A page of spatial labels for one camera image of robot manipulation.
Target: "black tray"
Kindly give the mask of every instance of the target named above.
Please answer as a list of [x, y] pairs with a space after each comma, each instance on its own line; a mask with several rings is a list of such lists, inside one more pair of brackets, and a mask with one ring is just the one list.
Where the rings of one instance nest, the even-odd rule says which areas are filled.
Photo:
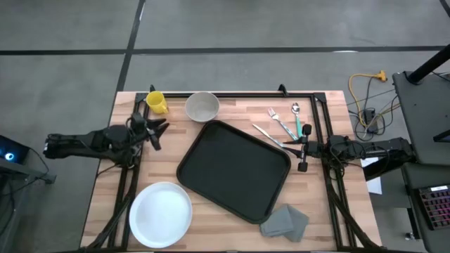
[[289, 170], [285, 152], [214, 120], [204, 125], [176, 177], [183, 186], [259, 224], [269, 218]]

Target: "spoon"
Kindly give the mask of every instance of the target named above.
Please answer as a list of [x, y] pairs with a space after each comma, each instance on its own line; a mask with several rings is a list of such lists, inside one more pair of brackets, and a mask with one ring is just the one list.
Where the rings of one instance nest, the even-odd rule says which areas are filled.
[[298, 103], [293, 103], [292, 105], [292, 113], [295, 114], [295, 121], [297, 122], [297, 133], [298, 133], [298, 137], [302, 137], [302, 125], [300, 124], [300, 106], [298, 105]]

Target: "fork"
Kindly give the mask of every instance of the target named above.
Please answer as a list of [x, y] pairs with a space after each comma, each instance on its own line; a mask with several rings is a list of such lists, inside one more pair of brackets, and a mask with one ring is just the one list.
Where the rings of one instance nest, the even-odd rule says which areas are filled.
[[279, 119], [279, 116], [275, 113], [274, 109], [269, 108], [269, 115], [270, 117], [272, 117], [272, 119], [276, 120], [278, 123], [280, 123], [280, 125], [288, 132], [288, 134], [290, 135], [290, 137], [292, 137], [292, 139], [294, 139], [294, 141], [297, 140], [297, 137], [295, 136], [295, 134], [293, 134], [289, 128], [284, 125], [284, 123], [282, 123]]

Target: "white plate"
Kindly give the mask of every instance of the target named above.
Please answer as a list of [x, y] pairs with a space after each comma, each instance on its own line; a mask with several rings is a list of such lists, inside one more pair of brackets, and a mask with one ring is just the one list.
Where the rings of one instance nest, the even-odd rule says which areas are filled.
[[186, 191], [170, 182], [143, 189], [131, 206], [129, 225], [143, 245], [163, 248], [180, 240], [192, 220], [192, 204]]

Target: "white bowl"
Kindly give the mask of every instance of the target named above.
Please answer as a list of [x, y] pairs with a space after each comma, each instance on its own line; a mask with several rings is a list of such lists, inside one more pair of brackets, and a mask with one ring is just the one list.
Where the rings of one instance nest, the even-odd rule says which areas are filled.
[[219, 99], [209, 92], [197, 92], [186, 101], [186, 114], [195, 122], [207, 122], [219, 112]]
[[170, 182], [154, 183], [142, 190], [131, 206], [129, 225], [143, 245], [163, 248], [180, 240], [192, 220], [186, 191]]

